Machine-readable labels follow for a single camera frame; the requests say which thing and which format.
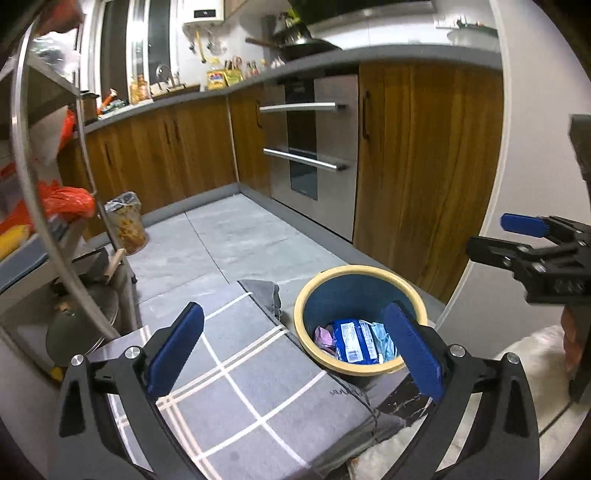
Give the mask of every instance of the red plastic bag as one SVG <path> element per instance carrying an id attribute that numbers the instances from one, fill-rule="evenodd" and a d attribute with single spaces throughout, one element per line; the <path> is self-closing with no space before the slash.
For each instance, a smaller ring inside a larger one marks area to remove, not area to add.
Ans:
<path id="1" fill-rule="evenodd" d="M 66 120 L 64 120 L 64 125 L 61 128 L 61 137 L 60 137 L 60 146 L 58 147 L 57 151 L 60 151 L 62 148 L 66 146 L 66 144 L 72 138 L 72 134 L 74 133 L 74 125 L 76 124 L 76 116 L 74 112 L 68 110 L 66 113 Z"/>
<path id="2" fill-rule="evenodd" d="M 37 190 L 48 218 L 61 213 L 66 221 L 71 222 L 76 217 L 90 218 L 95 214 L 95 200 L 85 189 L 60 187 L 54 180 L 51 185 L 40 181 Z M 18 202 L 11 214 L 0 223 L 0 235 L 15 225 L 29 225 L 31 229 L 34 228 L 24 200 Z"/>

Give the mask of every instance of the yellow bowl rim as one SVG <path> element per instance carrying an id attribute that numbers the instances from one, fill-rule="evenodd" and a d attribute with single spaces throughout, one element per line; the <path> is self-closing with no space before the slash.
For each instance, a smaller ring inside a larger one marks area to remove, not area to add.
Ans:
<path id="1" fill-rule="evenodd" d="M 404 361 L 400 356 L 394 360 L 385 362 L 377 365 L 355 365 L 347 362 L 342 362 L 336 358 L 332 358 L 324 353 L 316 344 L 314 340 L 310 338 L 306 327 L 304 326 L 304 305 L 312 294 L 312 292 L 322 285 L 324 282 L 331 280 L 336 277 L 343 275 L 368 275 L 370 277 L 380 278 L 381 280 L 391 283 L 396 288 L 401 290 L 413 304 L 415 314 L 417 316 L 417 322 L 420 325 L 428 325 L 427 309 L 423 303 L 423 299 L 413 288 L 413 286 L 404 280 L 402 277 L 394 273 L 390 273 L 386 270 L 376 267 L 369 267 L 367 265 L 345 265 L 342 267 L 335 267 L 329 270 L 325 270 L 316 275 L 310 280 L 304 288 L 301 289 L 297 300 L 295 301 L 294 308 L 294 325 L 295 332 L 300 339 L 304 349 L 310 354 L 310 356 L 317 362 L 325 365 L 326 367 L 336 372 L 353 375 L 356 377 L 370 377 L 373 375 L 379 375 L 384 373 L 394 373 L 404 367 Z"/>

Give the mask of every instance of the water heater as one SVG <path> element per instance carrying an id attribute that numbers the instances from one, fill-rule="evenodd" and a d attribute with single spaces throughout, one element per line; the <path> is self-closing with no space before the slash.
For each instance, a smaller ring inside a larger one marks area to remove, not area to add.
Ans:
<path id="1" fill-rule="evenodd" d="M 223 22 L 224 0 L 184 0 L 183 23 Z"/>

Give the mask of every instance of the range hood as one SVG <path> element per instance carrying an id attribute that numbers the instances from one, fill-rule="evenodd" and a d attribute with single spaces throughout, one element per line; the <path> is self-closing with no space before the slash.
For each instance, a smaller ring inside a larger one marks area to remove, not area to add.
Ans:
<path id="1" fill-rule="evenodd" d="M 430 0 L 290 0 L 302 21 L 315 30 L 377 15 L 419 15 L 436 11 Z"/>

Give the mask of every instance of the wooden cabinet door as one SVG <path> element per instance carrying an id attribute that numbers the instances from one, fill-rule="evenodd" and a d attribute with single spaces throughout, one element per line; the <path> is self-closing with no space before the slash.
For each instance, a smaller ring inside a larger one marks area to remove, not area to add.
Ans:
<path id="1" fill-rule="evenodd" d="M 230 95 L 234 151 L 241 183 L 271 196 L 269 161 L 263 154 L 265 135 L 259 117 L 263 88 L 260 85 Z"/>
<path id="2" fill-rule="evenodd" d="M 186 196 L 236 182 L 232 136 L 225 97 L 181 103 L 172 108 L 176 162 Z"/>
<path id="3" fill-rule="evenodd" d="M 225 98 L 157 109 L 86 136 L 100 198 L 135 192 L 142 213 L 236 182 Z M 90 190 L 76 142 L 59 155 L 65 185 Z M 91 236 L 104 231 L 89 223 Z"/>
<path id="4" fill-rule="evenodd" d="M 466 241 L 478 234 L 492 191 L 502 74 L 416 63 L 368 66 L 361 77 L 361 85 L 379 92 L 368 100 L 354 244 L 448 301 L 467 264 Z M 380 114 L 383 132 L 374 117 Z"/>

